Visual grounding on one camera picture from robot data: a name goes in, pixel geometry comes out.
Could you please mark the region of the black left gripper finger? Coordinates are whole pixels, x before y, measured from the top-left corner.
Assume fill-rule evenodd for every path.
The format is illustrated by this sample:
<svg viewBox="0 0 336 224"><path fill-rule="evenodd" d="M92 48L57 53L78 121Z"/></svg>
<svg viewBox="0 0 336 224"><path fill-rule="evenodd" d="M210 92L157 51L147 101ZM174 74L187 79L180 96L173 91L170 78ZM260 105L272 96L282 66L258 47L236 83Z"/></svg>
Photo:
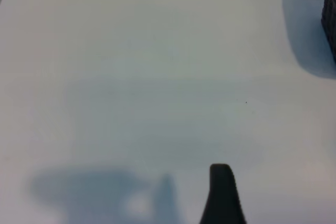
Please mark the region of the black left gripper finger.
<svg viewBox="0 0 336 224"><path fill-rule="evenodd" d="M235 177L227 164L210 166L209 193L200 223L246 223Z"/></svg>

